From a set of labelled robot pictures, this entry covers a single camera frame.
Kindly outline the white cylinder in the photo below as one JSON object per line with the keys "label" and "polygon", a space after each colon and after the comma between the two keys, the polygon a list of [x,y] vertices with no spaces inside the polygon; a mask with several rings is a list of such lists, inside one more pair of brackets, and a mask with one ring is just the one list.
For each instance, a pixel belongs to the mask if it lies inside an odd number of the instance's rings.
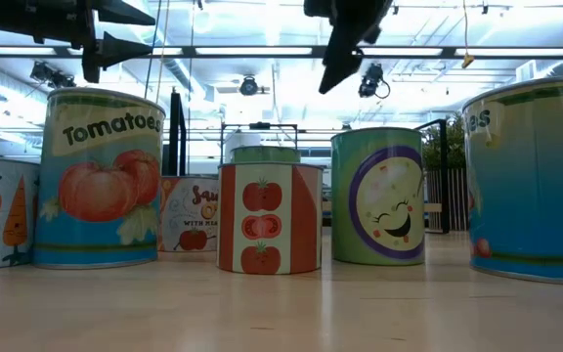
{"label": "white cylinder", "polygon": [[261,136],[258,133],[234,131],[224,140],[224,160],[230,162],[232,150],[238,147],[259,146]]}

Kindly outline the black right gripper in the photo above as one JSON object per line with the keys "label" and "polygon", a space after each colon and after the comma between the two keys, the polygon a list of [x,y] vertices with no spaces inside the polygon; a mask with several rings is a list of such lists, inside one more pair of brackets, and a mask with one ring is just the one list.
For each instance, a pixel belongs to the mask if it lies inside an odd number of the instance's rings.
{"label": "black right gripper", "polygon": [[308,17],[326,18],[332,26],[323,65],[319,92],[326,94],[355,73],[361,58],[354,54],[360,42],[374,44],[381,33],[380,23],[394,0],[304,0]]}

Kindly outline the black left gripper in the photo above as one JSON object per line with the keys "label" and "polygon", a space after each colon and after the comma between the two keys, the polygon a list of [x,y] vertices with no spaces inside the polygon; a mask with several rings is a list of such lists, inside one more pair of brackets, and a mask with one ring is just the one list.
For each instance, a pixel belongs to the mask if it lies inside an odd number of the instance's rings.
{"label": "black left gripper", "polygon": [[100,68],[150,55],[145,43],[118,39],[105,32],[95,35],[94,12],[100,22],[155,25],[155,19],[123,0],[0,0],[0,30],[28,35],[37,44],[63,41],[83,51],[87,81],[97,83]]}

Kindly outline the black ceiling spotlight pair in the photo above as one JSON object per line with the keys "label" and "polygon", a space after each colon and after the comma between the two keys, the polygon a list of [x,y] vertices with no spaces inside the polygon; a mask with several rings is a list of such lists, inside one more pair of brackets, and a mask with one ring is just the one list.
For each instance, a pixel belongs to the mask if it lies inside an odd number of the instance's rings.
{"label": "black ceiling spotlight pair", "polygon": [[76,86],[72,75],[55,69],[45,62],[35,62],[29,77],[53,89],[72,88]]}

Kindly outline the thin black rounded frame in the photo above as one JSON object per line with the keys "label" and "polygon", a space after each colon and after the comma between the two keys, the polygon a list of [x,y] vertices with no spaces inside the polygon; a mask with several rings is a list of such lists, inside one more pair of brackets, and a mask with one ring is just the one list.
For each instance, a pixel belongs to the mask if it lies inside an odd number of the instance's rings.
{"label": "thin black rounded frame", "polygon": [[262,133],[271,134],[271,135],[273,134],[281,135],[282,137],[287,137],[291,141],[293,146],[292,147],[284,146],[282,144],[283,140],[277,140],[275,145],[263,145],[262,136],[261,136],[261,143],[259,146],[286,147],[286,148],[295,148],[296,150],[298,150],[298,126],[296,124],[275,124],[270,122],[251,122],[248,124],[237,124],[237,123],[222,122],[220,128],[220,148],[221,148],[220,162],[221,163],[232,163],[231,161],[226,162],[224,160],[224,140],[227,136],[229,136],[234,131],[258,133],[260,136]]}

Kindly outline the white slatted fence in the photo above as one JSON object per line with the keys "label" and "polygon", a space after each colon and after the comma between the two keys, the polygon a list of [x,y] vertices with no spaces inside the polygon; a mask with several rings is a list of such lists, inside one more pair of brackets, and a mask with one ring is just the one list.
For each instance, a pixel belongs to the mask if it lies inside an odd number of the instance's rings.
{"label": "white slatted fence", "polygon": [[449,168],[447,180],[440,170],[427,171],[424,178],[425,228],[433,233],[469,229],[466,170]]}

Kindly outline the thick black post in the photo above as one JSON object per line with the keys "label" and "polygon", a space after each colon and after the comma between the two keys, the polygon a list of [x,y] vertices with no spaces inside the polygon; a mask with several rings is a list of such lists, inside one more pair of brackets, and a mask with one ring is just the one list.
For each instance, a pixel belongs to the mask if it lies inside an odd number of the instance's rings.
{"label": "thick black post", "polygon": [[169,176],[186,174],[187,128],[181,94],[173,90],[170,96],[170,128],[168,145]]}

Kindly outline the large blue Tomatoes can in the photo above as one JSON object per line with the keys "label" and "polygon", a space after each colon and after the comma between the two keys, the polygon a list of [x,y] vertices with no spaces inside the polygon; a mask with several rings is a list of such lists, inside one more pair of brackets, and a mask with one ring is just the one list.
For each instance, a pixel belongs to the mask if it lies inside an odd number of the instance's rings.
{"label": "large blue Tomatoes can", "polygon": [[563,76],[484,93],[462,117],[471,267],[563,284]]}
{"label": "large blue Tomatoes can", "polygon": [[121,267],[157,258],[165,111],[130,94],[48,96],[32,263]]}

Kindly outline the white sauce label can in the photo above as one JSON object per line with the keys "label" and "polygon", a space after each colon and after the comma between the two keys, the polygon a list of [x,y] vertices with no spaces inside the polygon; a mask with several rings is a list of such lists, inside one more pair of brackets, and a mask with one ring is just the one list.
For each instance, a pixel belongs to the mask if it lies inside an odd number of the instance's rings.
{"label": "white sauce label can", "polygon": [[218,227],[218,179],[163,176],[160,186],[158,250],[215,251]]}

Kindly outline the black metal stand frame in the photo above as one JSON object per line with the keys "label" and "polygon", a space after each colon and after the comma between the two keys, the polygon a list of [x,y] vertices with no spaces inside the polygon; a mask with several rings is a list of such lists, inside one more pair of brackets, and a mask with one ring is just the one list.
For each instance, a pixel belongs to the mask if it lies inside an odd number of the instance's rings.
{"label": "black metal stand frame", "polygon": [[415,130],[421,131],[430,126],[437,125],[439,128],[439,142],[440,142],[440,190],[442,193],[441,198],[441,230],[442,234],[448,234],[451,230],[450,225],[450,188],[448,182],[448,135],[447,135],[447,120],[445,118],[438,118],[429,121],[425,124],[415,127]]}

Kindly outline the black overhead rig beam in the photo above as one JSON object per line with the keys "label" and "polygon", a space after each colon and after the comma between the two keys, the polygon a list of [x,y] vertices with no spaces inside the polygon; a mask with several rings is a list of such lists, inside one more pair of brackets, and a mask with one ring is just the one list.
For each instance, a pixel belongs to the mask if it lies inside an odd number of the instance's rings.
{"label": "black overhead rig beam", "polygon": [[[469,54],[480,60],[563,60],[563,47],[456,47],[456,46],[361,46],[355,56],[379,59],[459,60]],[[0,58],[72,59],[80,50],[66,46],[0,46]],[[166,46],[154,48],[152,58],[267,58],[321,59],[324,46]]]}

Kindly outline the small green can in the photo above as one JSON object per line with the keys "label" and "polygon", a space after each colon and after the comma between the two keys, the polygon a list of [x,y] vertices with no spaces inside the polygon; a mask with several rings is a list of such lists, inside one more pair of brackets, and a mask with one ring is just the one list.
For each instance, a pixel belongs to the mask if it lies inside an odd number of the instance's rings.
{"label": "small green can", "polygon": [[300,162],[301,153],[295,148],[275,146],[245,146],[230,151],[232,163],[239,162]]}

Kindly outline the red white diced tomatoes can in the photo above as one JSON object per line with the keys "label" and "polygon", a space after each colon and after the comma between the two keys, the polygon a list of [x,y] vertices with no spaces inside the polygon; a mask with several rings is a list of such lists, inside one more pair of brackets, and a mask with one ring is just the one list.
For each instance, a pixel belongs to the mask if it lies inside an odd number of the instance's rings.
{"label": "red white diced tomatoes can", "polygon": [[323,170],[296,162],[219,167],[216,265],[255,275],[316,271],[322,265]]}

